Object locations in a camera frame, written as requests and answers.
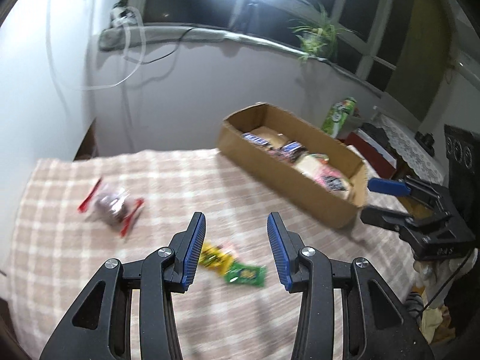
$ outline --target black speaker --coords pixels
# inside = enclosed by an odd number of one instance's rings
[[[480,240],[480,135],[445,125],[448,189],[453,203]]]

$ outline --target silver screw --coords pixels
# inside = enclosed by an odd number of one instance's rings
[[[107,269],[113,269],[119,264],[119,261],[117,259],[108,259],[105,261],[105,268]]]
[[[355,263],[357,264],[357,267],[359,267],[359,268],[366,268],[369,265],[368,260],[364,259],[363,257],[360,257],[359,259],[356,259]]]
[[[304,256],[307,256],[307,257],[311,257],[315,254],[315,249],[310,247],[310,246],[307,246],[307,247],[304,247],[302,250],[301,250],[301,253],[304,255]]]
[[[167,257],[167,256],[170,256],[172,254],[172,249],[170,249],[169,247],[161,247],[160,249],[158,249],[158,255],[160,257]]]

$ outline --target windowsill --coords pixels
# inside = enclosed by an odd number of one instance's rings
[[[177,42],[179,38],[185,32],[185,29],[189,26],[172,26],[172,25],[146,25],[145,35],[147,44],[159,44],[166,42]],[[131,42],[130,47],[138,47],[141,43],[140,31],[138,27],[131,27]],[[236,32],[230,32],[227,30],[217,30],[213,28],[198,27],[188,32],[182,39],[182,42],[223,42],[232,41],[242,44],[249,44],[259,47],[266,47],[271,50],[276,50],[297,57],[305,55],[303,51],[288,47],[281,43],[276,43],[271,40],[257,38],[250,35],[244,35]],[[115,50],[123,50],[125,47],[125,31],[123,28],[108,28],[102,31],[98,38],[98,49],[101,52],[110,52]],[[383,91],[375,88],[368,82],[358,78],[348,70],[343,69],[337,64],[329,61],[325,58],[311,58],[311,60],[317,60],[322,63],[330,65],[339,74],[348,77],[351,80],[356,81],[358,84],[366,87],[375,96],[382,97]]]

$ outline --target green snack canister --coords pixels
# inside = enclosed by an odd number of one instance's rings
[[[244,265],[234,262],[225,273],[225,281],[232,284],[250,284],[263,287],[267,268],[265,266]]]
[[[332,138],[336,138],[345,120],[353,114],[355,104],[356,100],[353,97],[347,97],[344,101],[332,105],[323,122],[322,131]]]

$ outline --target olive green curtain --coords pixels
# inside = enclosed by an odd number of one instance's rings
[[[387,93],[423,121],[448,66],[452,30],[444,0],[415,0],[409,31]]]

